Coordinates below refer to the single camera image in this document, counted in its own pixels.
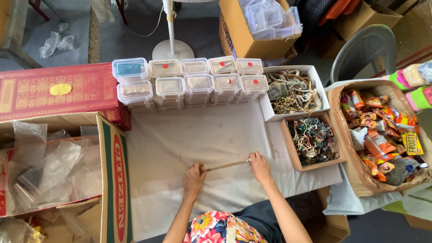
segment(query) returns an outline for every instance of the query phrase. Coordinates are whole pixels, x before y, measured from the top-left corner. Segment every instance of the yellow sticker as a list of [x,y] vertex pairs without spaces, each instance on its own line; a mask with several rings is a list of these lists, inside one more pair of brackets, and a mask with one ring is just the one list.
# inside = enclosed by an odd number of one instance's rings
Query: yellow sticker
[[423,154],[422,146],[420,145],[419,138],[415,132],[404,132],[400,135],[402,137],[403,145],[407,149],[408,155]]
[[69,93],[72,90],[72,86],[67,83],[56,84],[50,88],[50,94],[54,96],[61,96]]

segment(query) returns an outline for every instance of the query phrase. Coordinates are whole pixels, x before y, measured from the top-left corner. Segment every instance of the power cord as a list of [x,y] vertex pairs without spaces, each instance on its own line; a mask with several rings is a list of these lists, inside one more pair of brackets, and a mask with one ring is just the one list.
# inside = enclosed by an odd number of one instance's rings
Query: power cord
[[158,28],[158,26],[159,26],[159,22],[161,21],[162,12],[163,12],[163,6],[162,6],[162,9],[161,9],[161,13],[159,14],[159,20],[158,20],[158,24],[156,25],[156,28],[153,30],[153,32],[151,32],[151,33],[148,34],[148,35],[139,35],[139,34],[133,32],[132,30],[130,30],[130,29],[129,29],[125,24],[124,24],[124,22],[123,22],[123,25],[124,25],[124,27],[126,27],[127,30],[129,30],[130,32],[134,33],[134,34],[137,35],[137,36],[147,37],[147,36],[150,36],[151,34],[153,34],[153,33],[156,31],[156,29]]

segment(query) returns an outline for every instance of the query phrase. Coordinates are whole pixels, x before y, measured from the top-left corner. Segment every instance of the floral shirt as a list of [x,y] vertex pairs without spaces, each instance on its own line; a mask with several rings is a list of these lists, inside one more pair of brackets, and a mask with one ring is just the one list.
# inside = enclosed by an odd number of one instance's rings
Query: floral shirt
[[249,243],[267,241],[243,220],[228,212],[209,211],[194,218],[184,243]]

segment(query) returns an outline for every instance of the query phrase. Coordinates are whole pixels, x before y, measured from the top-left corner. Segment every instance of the white cardboard box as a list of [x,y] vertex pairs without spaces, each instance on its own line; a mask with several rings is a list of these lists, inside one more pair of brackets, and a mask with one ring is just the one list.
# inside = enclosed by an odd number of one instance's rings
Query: white cardboard box
[[[299,70],[309,74],[310,78],[315,80],[317,84],[318,94],[321,96],[322,109],[314,111],[313,113],[323,112],[330,109],[330,104],[328,103],[327,96],[324,92],[323,84],[321,83],[320,77],[314,66],[310,65],[302,65],[302,66],[276,66],[276,67],[265,67],[264,74],[266,73],[275,73],[277,71],[283,70]],[[274,114],[273,108],[270,104],[270,99],[267,94],[260,95],[259,101],[261,104],[261,110],[263,111],[264,120],[266,122],[278,121],[282,120],[285,117],[297,116],[307,114],[307,112],[298,112],[294,114],[284,114],[284,115],[276,115]]]

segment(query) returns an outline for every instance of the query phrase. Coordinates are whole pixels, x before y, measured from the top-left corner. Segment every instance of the wicker basket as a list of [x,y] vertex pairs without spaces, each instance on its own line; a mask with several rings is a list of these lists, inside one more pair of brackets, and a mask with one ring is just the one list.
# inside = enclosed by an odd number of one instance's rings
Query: wicker basket
[[[222,13],[220,14],[219,18],[219,40],[225,56],[232,56],[232,41],[229,37],[228,26],[226,26],[226,23],[223,20]],[[280,64],[280,66],[286,66],[295,56],[297,56],[297,51],[295,50],[294,46],[292,46],[284,55],[286,61]]]

